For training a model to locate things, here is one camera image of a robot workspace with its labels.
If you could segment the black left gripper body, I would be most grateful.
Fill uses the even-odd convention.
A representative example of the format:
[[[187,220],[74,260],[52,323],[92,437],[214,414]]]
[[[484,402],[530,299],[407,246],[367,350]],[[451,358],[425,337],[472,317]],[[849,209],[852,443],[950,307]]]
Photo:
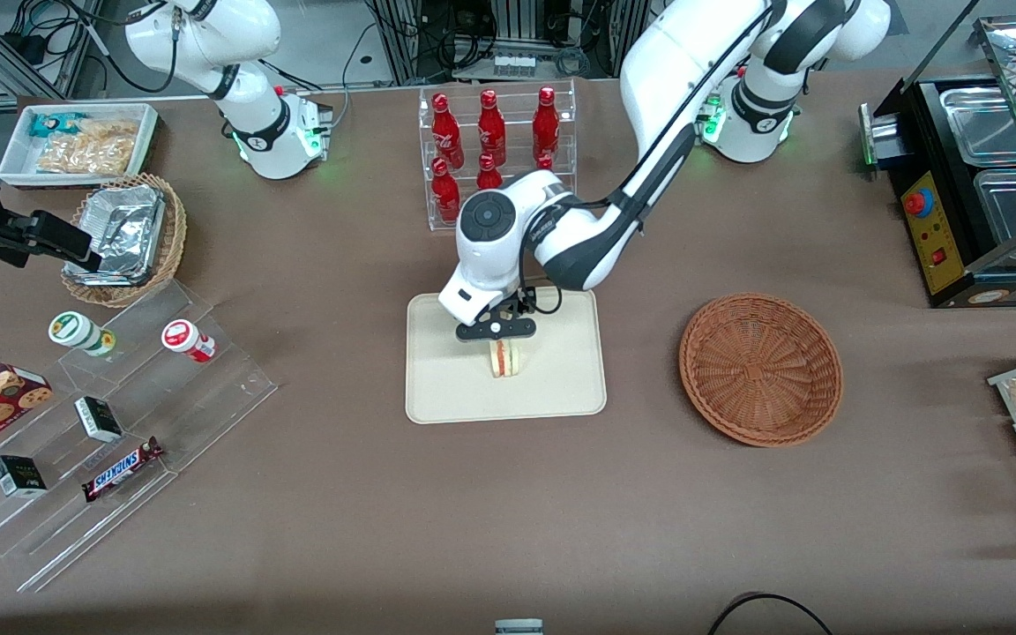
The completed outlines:
[[[462,342],[531,338],[536,333],[534,309],[521,300],[505,300],[484,312],[472,325],[457,325]]]

